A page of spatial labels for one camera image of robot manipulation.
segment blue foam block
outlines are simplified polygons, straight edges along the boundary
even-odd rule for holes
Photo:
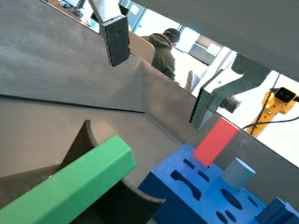
[[[240,190],[254,174],[252,168],[238,158],[234,158],[220,176],[233,189]]]
[[[257,215],[256,221],[258,224],[299,224],[299,213],[286,202],[274,198]]]
[[[165,198],[153,218],[160,224],[249,223],[265,204],[245,189],[236,191],[220,178],[221,169],[205,167],[185,144],[148,173],[138,186],[149,195]]]

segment red block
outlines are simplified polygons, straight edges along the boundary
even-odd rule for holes
[[[237,132],[238,128],[226,120],[220,118],[209,131],[209,134],[205,136],[197,149],[192,153],[192,156],[205,167],[210,165]]]

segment dark jacket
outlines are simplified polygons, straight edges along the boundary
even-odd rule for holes
[[[172,44],[168,38],[160,33],[153,33],[152,35],[142,36],[141,38],[145,39],[154,48],[152,66],[165,76],[168,76],[170,80],[173,80],[174,59],[172,56]]]

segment cutout hole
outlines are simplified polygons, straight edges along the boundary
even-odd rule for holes
[[[228,201],[228,203],[238,210],[242,209],[242,206],[238,203],[238,200],[234,198],[234,196],[230,194],[229,191],[226,191],[225,189],[220,189],[221,195],[225,198],[225,200]]]
[[[248,199],[248,201],[252,203],[252,205],[253,205],[254,207],[257,207],[257,203],[256,203],[249,197],[246,197],[246,199]]]
[[[198,175],[205,179],[206,182],[210,181],[209,177],[201,171],[198,171]]]
[[[228,210],[225,211],[225,215],[228,216],[228,218],[229,218],[233,222],[237,221],[236,218],[234,218],[234,216],[233,216],[233,214],[232,214]]]
[[[225,216],[222,215],[222,213],[216,212],[216,215],[218,216],[220,221],[221,221],[222,223],[228,224],[228,220],[226,220]]]
[[[182,162],[193,169],[194,165],[188,159],[184,159]]]
[[[190,183],[190,181],[177,171],[172,172],[170,177],[174,180],[181,181],[190,188],[192,197],[196,200],[200,200],[201,199],[201,191],[194,187],[194,185]]]

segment green block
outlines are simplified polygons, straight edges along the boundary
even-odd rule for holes
[[[0,223],[70,223],[134,167],[129,146],[110,137],[0,210]]]

